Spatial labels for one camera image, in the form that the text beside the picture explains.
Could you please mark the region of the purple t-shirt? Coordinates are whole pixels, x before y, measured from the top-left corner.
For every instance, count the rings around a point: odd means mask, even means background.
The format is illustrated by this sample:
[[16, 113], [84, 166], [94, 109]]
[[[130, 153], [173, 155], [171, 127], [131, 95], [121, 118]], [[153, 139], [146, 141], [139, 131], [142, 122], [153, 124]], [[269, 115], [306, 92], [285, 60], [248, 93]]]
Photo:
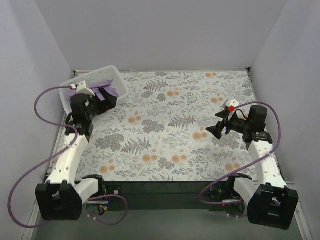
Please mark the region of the purple t-shirt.
[[[106, 81], [102, 81], [102, 82], [98, 82], [98, 83], [93, 83], [93, 84], [87, 84], [87, 87], [89, 87], [96, 95], [96, 93], [98, 92], [98, 90], [106, 90], [109, 94], [113, 95], [113, 96], [117, 96], [118, 94], [116, 92], [116, 89], [111, 87], [111, 84], [113, 83], [113, 80], [106, 80]], [[85, 95], [85, 94], [76, 94], [74, 96], [70, 96], [70, 89], [71, 87], [68, 87], [68, 90], [65, 91], [64, 93], [64, 99], [70, 101], [70, 103], [75, 103], [76, 100], [82, 100], [85, 102], [89, 102], [89, 95]]]

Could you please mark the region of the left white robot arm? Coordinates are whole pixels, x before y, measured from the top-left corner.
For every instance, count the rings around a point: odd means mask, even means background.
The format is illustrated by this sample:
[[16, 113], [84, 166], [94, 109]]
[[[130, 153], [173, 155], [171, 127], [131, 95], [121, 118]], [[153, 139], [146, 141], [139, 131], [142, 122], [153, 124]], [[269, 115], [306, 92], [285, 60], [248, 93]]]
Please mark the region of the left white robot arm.
[[103, 196], [106, 188], [103, 177], [97, 174], [76, 182], [76, 173], [82, 154], [89, 144], [93, 119], [116, 107], [118, 98], [103, 88], [101, 97], [76, 93], [70, 98], [71, 113], [65, 123], [66, 151], [57, 158], [55, 167], [44, 183], [35, 189], [40, 214], [45, 221], [78, 220], [83, 204], [91, 197]]

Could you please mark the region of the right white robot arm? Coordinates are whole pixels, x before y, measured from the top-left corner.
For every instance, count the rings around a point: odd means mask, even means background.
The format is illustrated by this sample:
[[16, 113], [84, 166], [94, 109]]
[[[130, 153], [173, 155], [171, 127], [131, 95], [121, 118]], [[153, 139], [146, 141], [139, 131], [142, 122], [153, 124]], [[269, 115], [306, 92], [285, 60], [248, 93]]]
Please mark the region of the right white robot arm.
[[242, 105], [232, 100], [216, 116], [221, 120], [206, 130], [218, 140], [234, 131], [242, 134], [253, 162], [240, 167], [205, 187], [201, 194], [211, 198], [211, 205], [232, 205], [227, 213], [235, 218], [247, 217], [251, 224], [287, 230], [299, 201], [278, 168], [273, 143], [266, 130], [267, 103], [249, 102], [249, 114], [238, 116]]

